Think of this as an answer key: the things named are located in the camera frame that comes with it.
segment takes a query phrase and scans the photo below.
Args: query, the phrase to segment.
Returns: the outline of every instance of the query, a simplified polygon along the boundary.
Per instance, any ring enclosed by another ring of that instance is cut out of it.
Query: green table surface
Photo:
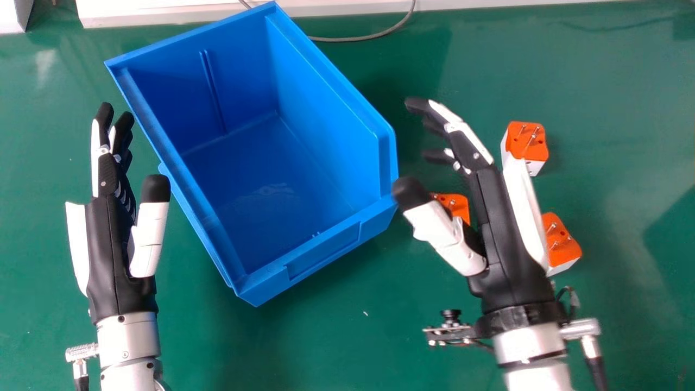
[[[378,31],[399,15],[301,19],[312,35]],[[103,61],[190,30],[86,31],[74,5],[35,5],[0,37],[0,390],[71,390],[66,347],[95,340],[67,245],[66,200],[90,193],[90,121],[126,104]],[[497,151],[510,120],[541,122],[551,158],[534,179],[584,257],[556,278],[598,317],[614,390],[685,390],[695,369],[695,7],[688,1],[418,13],[386,38],[319,47],[393,125],[402,174],[437,191],[455,175],[402,106],[431,97]],[[137,129],[131,178],[157,158]],[[227,288],[173,202],[157,273],[165,380],[175,390],[503,390],[477,349],[430,350],[439,310],[480,314],[465,280],[390,228],[260,308]],[[591,380],[576,343],[578,390]],[[93,362],[92,386],[98,366]]]

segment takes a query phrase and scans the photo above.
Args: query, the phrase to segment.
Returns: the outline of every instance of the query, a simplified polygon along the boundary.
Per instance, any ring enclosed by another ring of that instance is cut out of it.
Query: robotic hand
[[[111,126],[113,107],[102,103],[92,121],[92,200],[65,203],[77,285],[89,299],[98,344],[69,348],[77,391],[89,388],[85,361],[99,356],[102,391],[166,390],[161,380],[154,273],[169,210],[169,179],[150,175],[141,204],[126,176],[133,115]]]
[[[401,177],[393,197],[414,227],[468,279],[481,298],[482,316],[462,324],[458,310],[444,310],[441,327],[424,329],[430,346],[477,345],[493,351],[510,391],[572,391],[566,341],[580,340],[597,390],[607,390],[596,336],[596,319],[573,320],[578,301],[569,287],[556,296],[547,276],[548,245],[536,195],[523,159],[506,159],[499,168],[473,130],[444,105],[406,99],[407,109],[423,117],[427,130],[449,148],[427,150],[426,160],[450,165],[468,184],[477,229],[454,217],[415,178]],[[559,301],[571,294],[569,313]],[[491,339],[493,346],[480,340]]]

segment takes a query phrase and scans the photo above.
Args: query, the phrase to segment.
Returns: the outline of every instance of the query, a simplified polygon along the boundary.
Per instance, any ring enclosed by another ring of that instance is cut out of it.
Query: orange top
[[[565,228],[560,218],[557,217],[557,214],[552,212],[544,213],[543,226],[546,228],[546,236],[548,238],[550,267],[557,267],[582,256],[582,248],[569,234],[569,231]]]
[[[547,161],[546,128],[535,122],[510,122],[505,149],[517,159]]]
[[[432,193],[441,206],[449,209],[452,216],[460,217],[466,224],[471,224],[471,212],[468,210],[468,198],[461,194],[440,194]]]

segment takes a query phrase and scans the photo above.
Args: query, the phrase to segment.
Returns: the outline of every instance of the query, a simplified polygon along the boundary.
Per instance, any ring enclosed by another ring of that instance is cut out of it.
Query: blue storage container
[[[106,66],[224,281],[252,305],[390,223],[393,130],[274,3]]]

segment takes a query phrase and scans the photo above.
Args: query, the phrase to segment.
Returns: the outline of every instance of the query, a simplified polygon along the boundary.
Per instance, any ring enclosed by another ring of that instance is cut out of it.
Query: gray cable
[[[393,26],[387,28],[386,30],[380,31],[378,33],[374,34],[369,34],[369,35],[360,35],[358,37],[342,37],[342,38],[325,38],[325,37],[312,37],[309,36],[309,39],[314,41],[314,42],[361,42],[361,41],[367,41],[367,40],[373,40],[375,38],[381,38],[385,35],[388,35],[398,29],[400,29],[401,26],[405,24],[405,22],[408,22],[408,19],[410,19],[411,16],[413,16],[413,11],[415,11],[415,3],[417,0],[413,0],[413,2],[410,4],[410,10],[408,10],[408,13],[405,14],[403,19],[401,19],[398,23],[394,24]],[[249,5],[246,0],[239,0],[239,3],[246,7],[247,9],[251,9],[251,5]]]

